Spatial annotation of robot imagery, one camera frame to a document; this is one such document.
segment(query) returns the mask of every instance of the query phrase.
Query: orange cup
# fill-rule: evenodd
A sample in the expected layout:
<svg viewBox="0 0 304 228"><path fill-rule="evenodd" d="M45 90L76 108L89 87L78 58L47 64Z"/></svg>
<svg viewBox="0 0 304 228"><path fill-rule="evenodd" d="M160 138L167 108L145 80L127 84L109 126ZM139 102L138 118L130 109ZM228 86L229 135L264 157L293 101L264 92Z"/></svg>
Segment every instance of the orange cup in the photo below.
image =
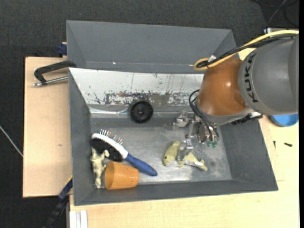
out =
<svg viewBox="0 0 304 228"><path fill-rule="evenodd" d="M138 184L138 170L125 164L110 161L104 174L104 184L108 190L133 188Z"/></svg>

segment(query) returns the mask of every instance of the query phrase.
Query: gray carpet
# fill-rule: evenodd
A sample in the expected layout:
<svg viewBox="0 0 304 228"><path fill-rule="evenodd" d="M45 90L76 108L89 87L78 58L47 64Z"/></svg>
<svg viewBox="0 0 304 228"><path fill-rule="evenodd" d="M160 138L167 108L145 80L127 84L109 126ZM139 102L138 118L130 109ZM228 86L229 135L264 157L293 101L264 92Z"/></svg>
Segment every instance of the gray carpet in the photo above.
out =
<svg viewBox="0 0 304 228"><path fill-rule="evenodd" d="M298 4L286 8L297 24ZM231 29L241 45L261 34L275 11L250 0L0 0L0 125L22 149L23 57L57 57L66 19ZM291 26L281 9L270 25ZM0 150L0 227L41 227L56 198L22 199L22 158L3 133ZM64 218L55 225L64 226Z"/></svg>

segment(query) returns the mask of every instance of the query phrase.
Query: black wheel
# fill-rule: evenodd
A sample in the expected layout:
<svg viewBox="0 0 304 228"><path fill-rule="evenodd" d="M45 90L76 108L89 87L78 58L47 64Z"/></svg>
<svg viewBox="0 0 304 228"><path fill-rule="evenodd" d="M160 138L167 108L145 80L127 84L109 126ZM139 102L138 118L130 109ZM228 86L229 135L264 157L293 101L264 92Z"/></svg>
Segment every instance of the black wheel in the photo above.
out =
<svg viewBox="0 0 304 228"><path fill-rule="evenodd" d="M148 121L153 115L153 107L146 101L139 101L131 105L131 118L137 123Z"/></svg>

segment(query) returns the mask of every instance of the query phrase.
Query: hairbrush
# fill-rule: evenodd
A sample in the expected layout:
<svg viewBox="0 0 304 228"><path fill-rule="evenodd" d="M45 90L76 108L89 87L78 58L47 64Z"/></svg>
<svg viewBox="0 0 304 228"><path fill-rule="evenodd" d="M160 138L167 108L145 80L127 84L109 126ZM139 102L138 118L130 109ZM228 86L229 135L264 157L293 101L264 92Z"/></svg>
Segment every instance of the hairbrush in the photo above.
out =
<svg viewBox="0 0 304 228"><path fill-rule="evenodd" d="M91 145L99 153L108 150L110 153L109 159L112 161L125 160L139 171L149 176L157 176L153 167L130 155L124 148L122 139L108 130L101 130L100 133L92 134Z"/></svg>

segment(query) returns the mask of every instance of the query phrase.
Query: kuka logo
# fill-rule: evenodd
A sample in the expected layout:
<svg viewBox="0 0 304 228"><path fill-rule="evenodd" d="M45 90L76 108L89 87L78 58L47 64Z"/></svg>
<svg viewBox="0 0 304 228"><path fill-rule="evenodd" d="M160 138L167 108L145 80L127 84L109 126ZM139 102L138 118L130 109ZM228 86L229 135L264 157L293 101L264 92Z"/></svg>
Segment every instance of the kuka logo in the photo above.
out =
<svg viewBox="0 0 304 228"><path fill-rule="evenodd" d="M253 103L258 102L258 100L255 99L255 94L252 92L252 88L251 88L251 82L250 82L250 68L251 68L251 62L252 62L252 58L255 56L256 54L252 54L249 58L248 58L248 63L249 63L249 67L245 67L245 84L247 84L247 88L246 90L248 91L248 95L249 97L252 99Z"/></svg>

